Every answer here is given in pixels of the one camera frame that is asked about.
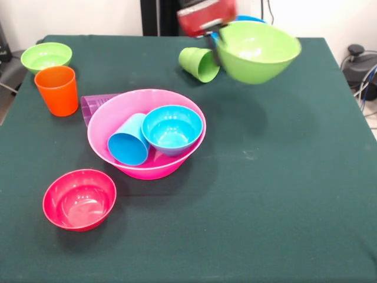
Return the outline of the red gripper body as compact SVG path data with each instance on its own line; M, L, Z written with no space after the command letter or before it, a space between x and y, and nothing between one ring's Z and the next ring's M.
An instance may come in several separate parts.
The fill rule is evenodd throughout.
M188 1L177 11L178 23L189 37L217 31L235 19L236 1Z

